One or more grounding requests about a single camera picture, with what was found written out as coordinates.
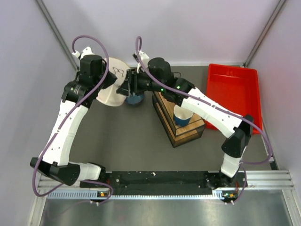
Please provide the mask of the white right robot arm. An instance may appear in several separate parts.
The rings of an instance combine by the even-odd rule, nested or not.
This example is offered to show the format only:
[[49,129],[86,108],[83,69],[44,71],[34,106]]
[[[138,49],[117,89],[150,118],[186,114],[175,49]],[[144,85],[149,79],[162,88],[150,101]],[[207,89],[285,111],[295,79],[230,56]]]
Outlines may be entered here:
[[214,125],[225,137],[222,144],[223,162],[218,175],[209,176],[211,188],[228,187],[237,180],[242,155],[253,132],[253,117],[232,113],[204,95],[194,84],[175,77],[170,64],[161,57],[151,59],[147,67],[128,69],[117,93],[126,97],[145,91],[159,92],[164,99],[199,115]]

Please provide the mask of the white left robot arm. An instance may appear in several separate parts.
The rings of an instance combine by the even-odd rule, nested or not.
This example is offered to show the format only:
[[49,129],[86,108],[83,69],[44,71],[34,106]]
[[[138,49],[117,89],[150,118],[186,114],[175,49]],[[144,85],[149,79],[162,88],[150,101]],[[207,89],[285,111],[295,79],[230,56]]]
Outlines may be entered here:
[[98,187],[106,183],[107,176],[100,165],[73,163],[69,155],[79,125],[98,92],[114,84],[116,79],[109,72],[107,59],[93,54],[81,58],[77,79],[64,87],[59,114],[45,150],[31,159],[30,166],[35,173],[68,186],[84,180]]

